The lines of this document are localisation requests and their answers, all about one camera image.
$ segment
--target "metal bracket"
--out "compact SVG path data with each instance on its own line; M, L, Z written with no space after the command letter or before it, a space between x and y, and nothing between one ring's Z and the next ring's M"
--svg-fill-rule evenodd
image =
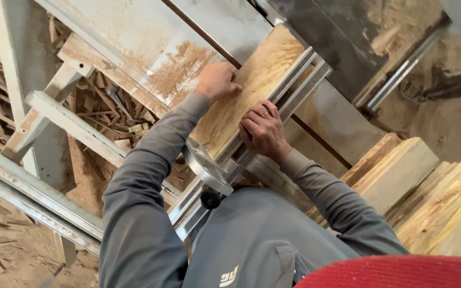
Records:
M182 148L182 153L189 167L209 187L226 196L234 191L224 177L225 170L214 162L202 145L188 138L186 145Z

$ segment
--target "gray long-sleeve shirt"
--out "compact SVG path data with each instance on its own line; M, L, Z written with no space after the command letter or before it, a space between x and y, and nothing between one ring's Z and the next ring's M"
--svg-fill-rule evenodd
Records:
M342 181L296 150L281 167L334 237L268 189L232 193L188 253L159 194L208 102L190 94L126 156L103 195L101 287L291 287L304 275L360 256L407 254L391 227Z

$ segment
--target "shirt pocket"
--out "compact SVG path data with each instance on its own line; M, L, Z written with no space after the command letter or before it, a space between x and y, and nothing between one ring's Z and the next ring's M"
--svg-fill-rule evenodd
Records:
M280 278L272 288L291 288L295 277L296 250L290 246L276 248L280 260Z

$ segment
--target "hand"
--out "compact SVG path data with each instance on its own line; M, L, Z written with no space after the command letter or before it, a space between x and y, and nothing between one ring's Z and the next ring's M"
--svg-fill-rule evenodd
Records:
M200 93L209 105L228 95L241 93L243 88L231 82L235 75L236 69L231 63L211 63L200 73L195 92Z
M263 105L270 109L271 115ZM261 100L259 106L251 108L241 118L239 135L247 148L271 158L278 165L284 163L292 150L284 136L284 125L277 107L268 100Z

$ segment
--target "sleeve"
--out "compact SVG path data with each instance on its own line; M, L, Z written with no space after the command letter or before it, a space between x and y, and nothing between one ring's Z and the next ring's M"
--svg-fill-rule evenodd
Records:
M391 226L346 183L296 149L280 170L309 197L338 236L362 256L408 254Z
M188 252L163 208L161 183L208 111L191 93L129 152L102 199L100 287L181 287Z

